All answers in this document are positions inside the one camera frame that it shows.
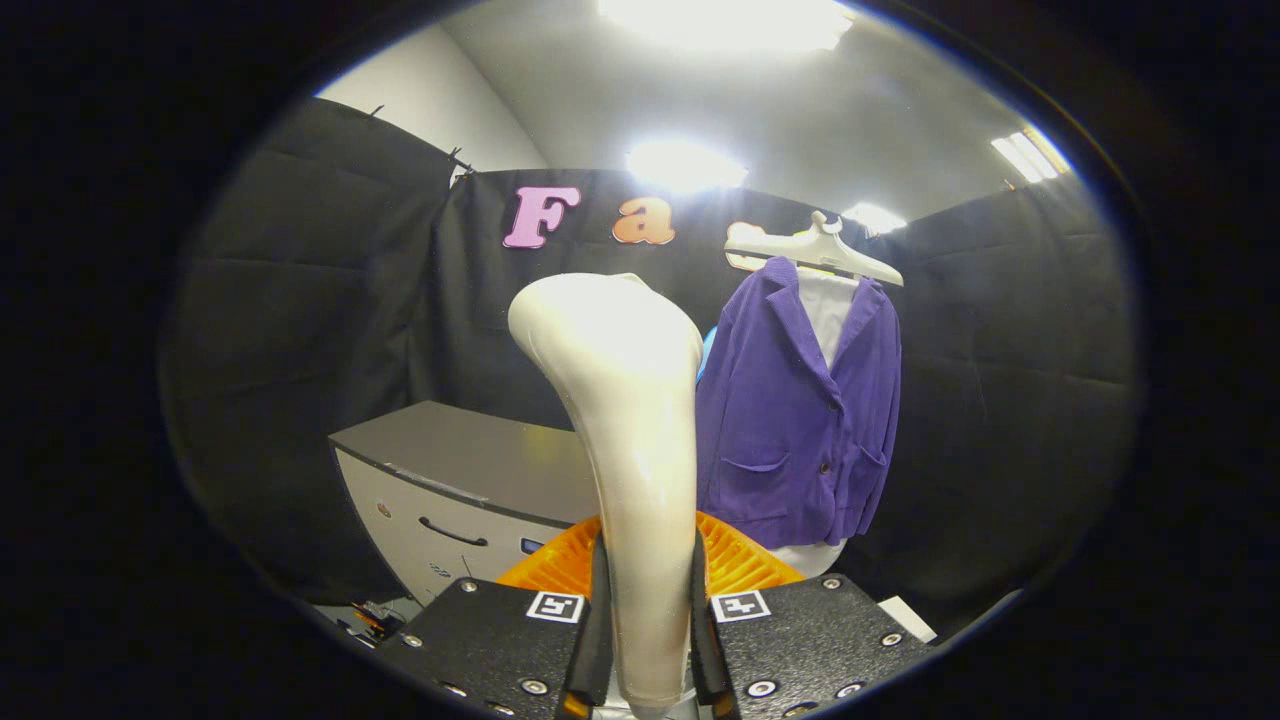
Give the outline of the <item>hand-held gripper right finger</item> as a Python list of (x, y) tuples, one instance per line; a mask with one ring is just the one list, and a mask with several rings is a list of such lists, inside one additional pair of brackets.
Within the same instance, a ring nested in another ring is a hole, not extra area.
[(806, 579), (705, 514), (696, 528), (691, 664), (713, 719), (837, 719), (931, 656), (846, 577)]

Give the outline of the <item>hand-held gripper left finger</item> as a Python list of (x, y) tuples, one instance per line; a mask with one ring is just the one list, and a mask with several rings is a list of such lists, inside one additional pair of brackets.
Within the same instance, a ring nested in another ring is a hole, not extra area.
[(495, 582), (453, 582), (381, 642), (381, 667), (438, 702), (431, 719), (589, 719), (613, 662), (600, 530), (589, 518)]

